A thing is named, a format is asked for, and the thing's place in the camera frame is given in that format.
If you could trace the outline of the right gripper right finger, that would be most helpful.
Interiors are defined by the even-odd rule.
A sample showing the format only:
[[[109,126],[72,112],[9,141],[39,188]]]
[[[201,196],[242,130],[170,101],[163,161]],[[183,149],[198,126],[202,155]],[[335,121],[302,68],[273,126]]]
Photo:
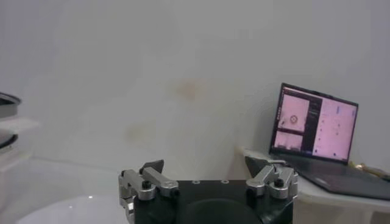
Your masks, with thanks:
[[[298,173],[286,165],[284,160],[266,160],[244,157],[252,178],[246,181],[247,189],[256,197],[268,194],[278,200],[296,198],[298,195]]]

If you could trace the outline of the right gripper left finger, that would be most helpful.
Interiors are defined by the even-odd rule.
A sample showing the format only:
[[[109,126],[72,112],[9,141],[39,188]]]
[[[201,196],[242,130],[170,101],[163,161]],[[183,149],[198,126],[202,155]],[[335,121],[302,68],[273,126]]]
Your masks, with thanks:
[[[162,174],[164,160],[145,163],[138,171],[122,170],[118,174],[119,204],[125,210],[129,223],[135,223],[134,201],[151,201],[160,195],[174,198],[179,191],[179,182]]]

